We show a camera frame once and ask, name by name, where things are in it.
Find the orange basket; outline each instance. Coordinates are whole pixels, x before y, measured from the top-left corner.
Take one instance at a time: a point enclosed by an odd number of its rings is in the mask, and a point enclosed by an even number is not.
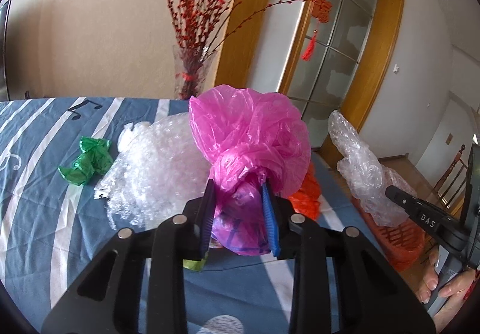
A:
[[[352,197],[352,203],[395,270],[402,272],[412,266],[425,247],[425,232],[410,219],[398,227],[380,227],[370,213],[363,210],[358,199]]]

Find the metal screw head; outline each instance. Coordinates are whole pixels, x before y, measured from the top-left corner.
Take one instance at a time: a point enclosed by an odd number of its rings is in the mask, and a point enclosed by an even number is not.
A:
[[[295,224],[302,224],[305,221],[305,216],[303,216],[299,213],[294,213],[290,217],[290,220],[292,220]]]
[[[118,231],[118,237],[120,239],[128,239],[134,232],[130,228],[122,228]]]
[[[356,238],[357,236],[360,235],[360,231],[356,227],[347,227],[346,230],[345,230],[345,233],[350,238]]]
[[[187,222],[187,217],[185,215],[176,215],[172,219],[174,224],[184,224]]]

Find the glass vase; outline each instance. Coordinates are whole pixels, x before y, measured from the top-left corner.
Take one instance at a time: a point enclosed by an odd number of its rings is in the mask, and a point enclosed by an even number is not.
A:
[[[174,45],[174,99],[189,100],[190,97],[197,97],[202,93],[215,54],[216,52],[208,56],[206,48],[196,50]]]

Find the handheld device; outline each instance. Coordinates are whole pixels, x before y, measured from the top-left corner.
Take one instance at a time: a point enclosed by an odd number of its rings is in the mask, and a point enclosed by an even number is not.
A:
[[[439,245],[435,265],[438,285],[425,305],[430,316],[434,316],[447,301],[438,296],[438,291],[466,268],[480,269],[480,146],[473,144],[470,150],[460,220],[395,186],[388,186],[385,194],[404,208],[410,218]]]
[[[295,260],[289,334],[330,334],[332,257],[338,294],[337,333],[434,334],[428,313],[383,255],[355,227],[332,231],[295,213],[290,201],[262,187],[270,249]],[[146,334],[187,334],[182,260],[201,260],[208,249],[215,187],[186,203],[182,214],[154,230],[117,232],[47,316],[42,334],[135,334],[143,263],[151,258]]]

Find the hand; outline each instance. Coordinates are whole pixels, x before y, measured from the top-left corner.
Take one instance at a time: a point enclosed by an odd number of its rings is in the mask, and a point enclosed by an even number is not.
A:
[[[431,291],[438,285],[438,274],[434,266],[438,260],[438,249],[433,250],[429,256],[429,262],[425,266],[423,279],[420,281],[418,291],[415,293],[418,300],[426,304],[430,300]],[[475,271],[468,269],[458,274],[452,281],[447,283],[439,292],[439,297],[449,297],[445,306],[433,317],[437,332],[442,331],[450,323],[453,317],[463,306],[465,294],[475,279]]]

